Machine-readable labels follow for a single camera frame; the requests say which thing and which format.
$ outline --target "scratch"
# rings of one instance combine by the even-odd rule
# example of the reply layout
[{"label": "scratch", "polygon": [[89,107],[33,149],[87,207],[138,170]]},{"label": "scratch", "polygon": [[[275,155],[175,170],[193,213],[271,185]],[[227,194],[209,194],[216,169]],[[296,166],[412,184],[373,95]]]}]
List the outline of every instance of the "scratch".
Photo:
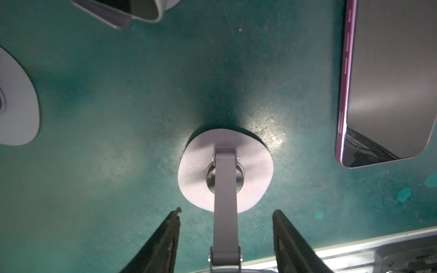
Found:
[{"label": "scratch", "polygon": [[228,21],[229,27],[231,28],[232,36],[234,36],[235,41],[237,41],[237,43],[239,43],[241,45],[241,42],[238,41],[237,37],[235,37],[235,32],[232,28],[231,21],[229,20],[228,11],[226,11],[225,4],[223,4],[223,10],[225,11],[226,20]]}]

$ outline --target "stain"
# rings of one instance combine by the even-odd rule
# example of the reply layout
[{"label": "stain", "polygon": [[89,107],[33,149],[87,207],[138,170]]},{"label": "stain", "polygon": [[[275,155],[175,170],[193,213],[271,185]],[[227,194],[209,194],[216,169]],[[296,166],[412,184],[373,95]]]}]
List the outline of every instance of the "stain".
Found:
[{"label": "stain", "polygon": [[314,218],[315,218],[316,220],[320,220],[320,219],[322,219],[324,216],[325,216],[325,213],[324,213],[323,211],[316,211],[316,212],[314,213]]},{"label": "stain", "polygon": [[399,203],[405,203],[405,201],[408,200],[408,198],[411,196],[411,188],[403,188],[398,192],[398,195],[396,195],[396,200]]},{"label": "stain", "polygon": [[428,188],[435,188],[437,187],[437,173],[430,174],[427,179],[425,180],[425,185]]}]

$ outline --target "gray suction cup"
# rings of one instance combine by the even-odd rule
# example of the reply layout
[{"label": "gray suction cup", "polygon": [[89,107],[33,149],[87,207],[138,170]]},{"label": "gray suction cup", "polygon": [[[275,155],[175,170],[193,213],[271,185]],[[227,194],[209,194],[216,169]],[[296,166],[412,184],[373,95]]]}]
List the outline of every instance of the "gray suction cup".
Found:
[{"label": "gray suction cup", "polygon": [[26,144],[38,130],[35,88],[20,64],[0,48],[0,144]]}]

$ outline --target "phone side button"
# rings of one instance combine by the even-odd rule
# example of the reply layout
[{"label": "phone side button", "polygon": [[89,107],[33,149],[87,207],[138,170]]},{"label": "phone side button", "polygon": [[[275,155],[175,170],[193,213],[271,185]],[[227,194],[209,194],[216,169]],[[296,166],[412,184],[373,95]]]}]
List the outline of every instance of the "phone side button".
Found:
[{"label": "phone side button", "polygon": [[343,65],[343,67],[344,67],[344,74],[346,75],[347,74],[347,57],[344,58],[344,65]]},{"label": "phone side button", "polygon": [[348,52],[348,51],[349,51],[349,32],[346,33],[346,41],[345,41],[345,44],[346,44],[346,52]]},{"label": "phone side button", "polygon": [[343,111],[338,115],[338,134],[341,135],[343,133]]}]

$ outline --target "white suction cup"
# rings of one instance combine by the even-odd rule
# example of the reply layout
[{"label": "white suction cup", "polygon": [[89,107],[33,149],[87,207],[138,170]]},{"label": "white suction cup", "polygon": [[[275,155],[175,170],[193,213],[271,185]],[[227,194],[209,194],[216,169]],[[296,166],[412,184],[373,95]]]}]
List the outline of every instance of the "white suction cup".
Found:
[{"label": "white suction cup", "polygon": [[20,64],[0,48],[0,144],[26,144],[38,130],[35,88]]},{"label": "white suction cup", "polygon": [[[260,201],[273,176],[273,160],[258,140],[228,129],[214,129],[195,137],[185,149],[177,181],[185,198],[192,204],[214,211],[214,193],[208,187],[212,158],[216,147],[234,147],[236,166],[237,211],[243,212]],[[242,186],[239,176],[243,176]]]}]

